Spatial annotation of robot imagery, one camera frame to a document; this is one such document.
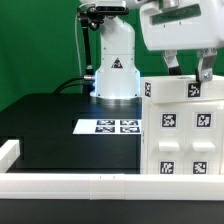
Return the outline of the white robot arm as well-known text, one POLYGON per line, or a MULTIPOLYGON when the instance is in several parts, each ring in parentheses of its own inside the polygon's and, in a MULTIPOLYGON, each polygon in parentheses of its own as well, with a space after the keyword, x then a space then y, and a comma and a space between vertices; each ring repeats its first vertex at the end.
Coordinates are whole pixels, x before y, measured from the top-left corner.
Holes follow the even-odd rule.
POLYGON ((135 67, 135 31, 121 20, 132 9, 140 15, 145 46, 161 51, 169 73, 179 75, 179 50, 196 50, 196 81, 213 78, 212 67, 224 48, 224 0, 79 0, 77 11, 86 53, 86 72, 93 76, 93 97, 130 100, 140 96, 135 67))

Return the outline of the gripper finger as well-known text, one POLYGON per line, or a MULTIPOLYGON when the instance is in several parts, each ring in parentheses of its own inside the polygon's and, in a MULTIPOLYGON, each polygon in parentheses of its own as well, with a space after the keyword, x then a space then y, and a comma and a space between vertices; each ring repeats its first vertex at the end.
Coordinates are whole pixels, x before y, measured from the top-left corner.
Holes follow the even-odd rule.
POLYGON ((168 68, 168 73, 171 76, 181 75, 181 67, 177 60, 177 51, 176 50, 165 50, 163 52, 163 58, 168 68))
POLYGON ((217 49, 200 49, 197 51, 197 56, 199 63, 195 70, 196 81, 199 83, 211 81, 213 78, 213 65, 217 57, 217 49))

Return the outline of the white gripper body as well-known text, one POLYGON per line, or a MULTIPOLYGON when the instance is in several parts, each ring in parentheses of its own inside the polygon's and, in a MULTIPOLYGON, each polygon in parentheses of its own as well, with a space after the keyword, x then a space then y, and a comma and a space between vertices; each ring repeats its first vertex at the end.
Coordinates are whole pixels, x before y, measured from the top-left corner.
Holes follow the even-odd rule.
POLYGON ((156 1, 140 8, 140 24, 148 50, 224 47, 224 0, 179 0, 162 11, 156 1))

